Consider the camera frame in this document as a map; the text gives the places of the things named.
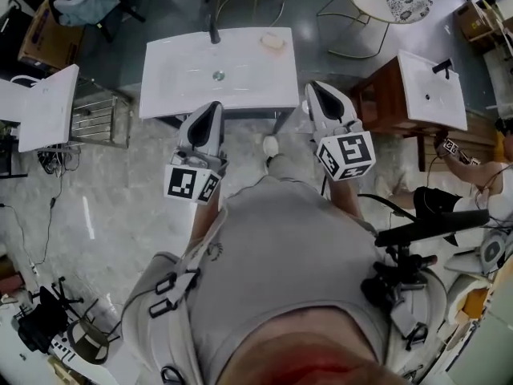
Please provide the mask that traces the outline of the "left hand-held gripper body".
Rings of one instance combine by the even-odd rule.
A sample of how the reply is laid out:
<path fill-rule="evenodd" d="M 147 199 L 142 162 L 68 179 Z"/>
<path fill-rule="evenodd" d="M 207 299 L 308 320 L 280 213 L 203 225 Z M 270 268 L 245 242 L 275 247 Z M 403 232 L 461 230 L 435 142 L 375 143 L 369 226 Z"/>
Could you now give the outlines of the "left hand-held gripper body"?
<path fill-rule="evenodd" d="M 165 166 L 164 196 L 207 205 L 219 188 L 227 167 L 228 160 L 223 152 L 211 156 L 178 147 Z"/>

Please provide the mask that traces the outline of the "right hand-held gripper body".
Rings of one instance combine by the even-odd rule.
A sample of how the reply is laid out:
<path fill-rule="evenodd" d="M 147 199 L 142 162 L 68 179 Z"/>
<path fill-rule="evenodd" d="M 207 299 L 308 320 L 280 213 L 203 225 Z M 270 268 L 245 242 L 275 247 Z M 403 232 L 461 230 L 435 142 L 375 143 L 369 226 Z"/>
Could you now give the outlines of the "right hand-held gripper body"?
<path fill-rule="evenodd" d="M 370 132 L 363 129 L 359 119 L 331 127 L 321 123 L 314 128 L 313 139 L 317 145 L 315 156 L 330 180 L 364 176 L 376 163 Z"/>

